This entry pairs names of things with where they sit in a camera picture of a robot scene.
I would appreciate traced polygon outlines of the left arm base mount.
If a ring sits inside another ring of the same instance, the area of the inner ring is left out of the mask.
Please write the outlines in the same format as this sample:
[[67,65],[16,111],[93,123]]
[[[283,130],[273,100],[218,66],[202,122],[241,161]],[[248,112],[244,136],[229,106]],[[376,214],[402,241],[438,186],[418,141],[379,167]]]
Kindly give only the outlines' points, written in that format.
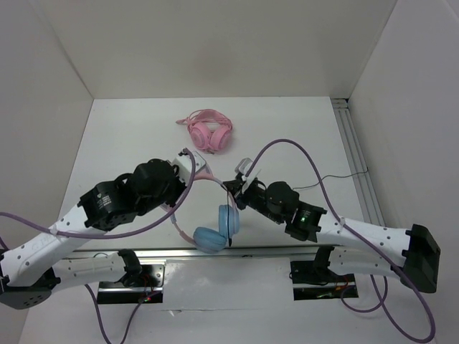
[[100,282],[96,300],[99,305],[161,304],[164,300],[166,262],[140,258],[142,273],[129,286],[121,282]]

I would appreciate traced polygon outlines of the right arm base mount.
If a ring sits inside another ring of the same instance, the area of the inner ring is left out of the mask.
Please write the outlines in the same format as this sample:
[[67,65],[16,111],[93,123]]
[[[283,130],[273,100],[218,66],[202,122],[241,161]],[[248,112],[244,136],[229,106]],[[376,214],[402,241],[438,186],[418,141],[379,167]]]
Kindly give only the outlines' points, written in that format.
[[338,275],[329,269],[331,253],[336,253],[334,247],[321,247],[312,260],[290,262],[295,301],[359,297],[353,274]]

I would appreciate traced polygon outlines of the blue pink cat-ear headphones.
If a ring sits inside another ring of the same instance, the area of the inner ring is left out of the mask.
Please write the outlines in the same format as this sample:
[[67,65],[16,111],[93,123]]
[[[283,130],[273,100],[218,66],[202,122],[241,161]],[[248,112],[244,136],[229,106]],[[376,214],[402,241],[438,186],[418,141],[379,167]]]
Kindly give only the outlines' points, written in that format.
[[183,240],[192,244],[201,252],[217,254],[226,246],[232,246],[232,238],[240,230],[240,215],[236,201],[224,187],[223,182],[213,175],[210,168],[198,173],[194,180],[213,181],[223,188],[227,194],[227,203],[220,205],[218,208],[218,230],[199,226],[194,230],[193,236],[189,236],[178,225],[175,214],[170,216],[170,221]]

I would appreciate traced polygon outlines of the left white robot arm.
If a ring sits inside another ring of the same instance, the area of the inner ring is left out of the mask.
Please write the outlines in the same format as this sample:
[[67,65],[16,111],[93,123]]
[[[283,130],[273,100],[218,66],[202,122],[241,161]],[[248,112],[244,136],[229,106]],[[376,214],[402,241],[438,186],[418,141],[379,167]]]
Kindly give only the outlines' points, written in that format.
[[151,159],[132,173],[98,183],[45,232],[1,253],[1,303],[24,310],[78,285],[99,281],[135,285],[143,268],[131,249],[89,259],[70,259],[69,255],[159,206],[175,211],[196,171],[186,156],[173,162]]

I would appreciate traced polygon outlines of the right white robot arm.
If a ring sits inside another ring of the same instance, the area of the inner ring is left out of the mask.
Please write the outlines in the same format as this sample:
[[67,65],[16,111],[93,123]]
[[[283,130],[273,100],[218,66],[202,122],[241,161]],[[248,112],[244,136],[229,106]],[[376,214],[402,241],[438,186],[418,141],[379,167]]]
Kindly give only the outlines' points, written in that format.
[[258,179],[248,182],[237,177],[223,184],[238,209],[251,208],[284,225],[290,237],[378,254],[390,272],[407,276],[405,286],[414,285],[424,293],[436,292],[441,250],[427,227],[414,224],[409,229],[396,229],[335,216],[301,201],[299,193],[284,181],[266,186]]

